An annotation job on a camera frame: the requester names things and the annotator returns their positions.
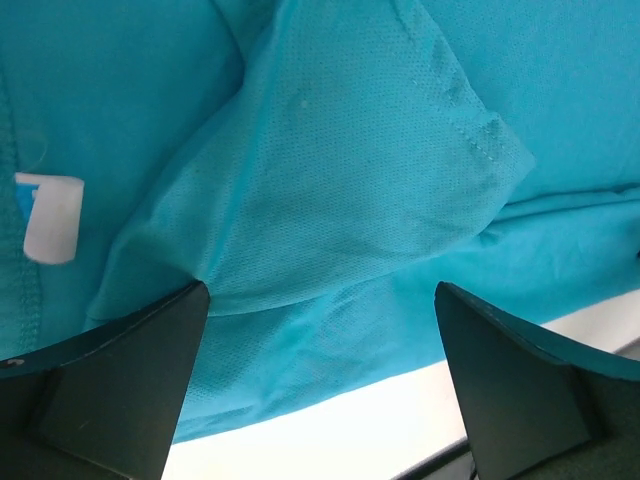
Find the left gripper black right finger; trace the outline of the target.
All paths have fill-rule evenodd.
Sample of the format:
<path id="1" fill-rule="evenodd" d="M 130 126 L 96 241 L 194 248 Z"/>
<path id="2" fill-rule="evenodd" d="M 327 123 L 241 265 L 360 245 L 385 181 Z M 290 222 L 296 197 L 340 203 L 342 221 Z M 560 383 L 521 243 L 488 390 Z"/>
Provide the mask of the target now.
<path id="1" fill-rule="evenodd" d="M 638 361 L 450 283 L 437 286 L 434 305 L 480 478 L 638 478 Z"/>

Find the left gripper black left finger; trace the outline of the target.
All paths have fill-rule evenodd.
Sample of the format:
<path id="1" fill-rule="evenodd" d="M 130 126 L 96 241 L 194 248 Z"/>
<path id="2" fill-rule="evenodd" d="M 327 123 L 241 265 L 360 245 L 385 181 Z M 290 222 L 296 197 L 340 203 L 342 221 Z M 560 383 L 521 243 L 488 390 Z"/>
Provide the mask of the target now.
<path id="1" fill-rule="evenodd" d="M 159 479 L 207 320 L 195 282 L 1 362 L 4 479 Z"/>

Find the teal t shirt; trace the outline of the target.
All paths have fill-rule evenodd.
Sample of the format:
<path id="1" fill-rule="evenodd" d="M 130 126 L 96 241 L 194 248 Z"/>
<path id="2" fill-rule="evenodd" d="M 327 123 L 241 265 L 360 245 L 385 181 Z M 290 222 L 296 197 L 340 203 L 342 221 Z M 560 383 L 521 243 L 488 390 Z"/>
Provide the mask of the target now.
<path id="1" fill-rule="evenodd" d="M 175 438 L 639 286 L 635 1 L 5 1 L 1 354 L 199 280 Z"/>

